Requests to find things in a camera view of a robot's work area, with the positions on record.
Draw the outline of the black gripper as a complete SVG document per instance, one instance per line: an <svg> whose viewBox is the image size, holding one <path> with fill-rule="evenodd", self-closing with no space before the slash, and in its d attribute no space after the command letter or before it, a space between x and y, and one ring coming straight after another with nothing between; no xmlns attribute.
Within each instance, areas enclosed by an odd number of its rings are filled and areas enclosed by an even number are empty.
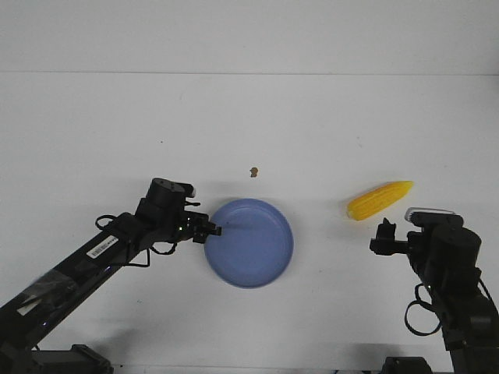
<svg viewBox="0 0 499 374"><path fill-rule="evenodd" d="M464 220L418 221L415 226L421 228L421 231L410 231L405 241L399 241L395 239L396 224L392 224L385 217L377 227L375 238L370 239L370 250L379 256L419 254L429 247L430 237L435 228L441 225L446 228L461 228L463 224Z"/></svg>
<svg viewBox="0 0 499 374"><path fill-rule="evenodd" d="M209 236L221 236L222 228L209 222L206 214L186 210L191 203L182 184L164 178L152 179L134 213L141 224L138 244L174 244L190 239L204 244Z"/></svg>

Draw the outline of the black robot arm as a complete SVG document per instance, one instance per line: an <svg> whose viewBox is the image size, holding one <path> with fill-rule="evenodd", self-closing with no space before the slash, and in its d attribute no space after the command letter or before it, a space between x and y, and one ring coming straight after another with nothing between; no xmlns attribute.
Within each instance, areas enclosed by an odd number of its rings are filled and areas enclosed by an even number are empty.
<svg viewBox="0 0 499 374"><path fill-rule="evenodd" d="M135 267L141 252L221 235L208 215L186 209L195 195L190 184L154 178L135 213L108 216L95 237L3 305L2 364L31 351L119 269Z"/></svg>
<svg viewBox="0 0 499 374"><path fill-rule="evenodd" d="M465 228L461 216L416 212L405 241L395 238L395 224L384 219L370 241L377 255L407 256L431 301L414 304L433 312L456 373L498 371L498 310L476 265L481 239Z"/></svg>

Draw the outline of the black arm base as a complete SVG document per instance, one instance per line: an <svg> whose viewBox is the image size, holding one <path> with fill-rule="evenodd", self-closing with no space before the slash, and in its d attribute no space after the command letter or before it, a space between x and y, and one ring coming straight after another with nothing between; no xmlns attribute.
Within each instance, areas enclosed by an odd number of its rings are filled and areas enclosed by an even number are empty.
<svg viewBox="0 0 499 374"><path fill-rule="evenodd" d="M2 350L1 373L113 373L109 360L84 344L69 350Z"/></svg>
<svg viewBox="0 0 499 374"><path fill-rule="evenodd" d="M381 374L432 374L433 371L422 357L386 357Z"/></svg>

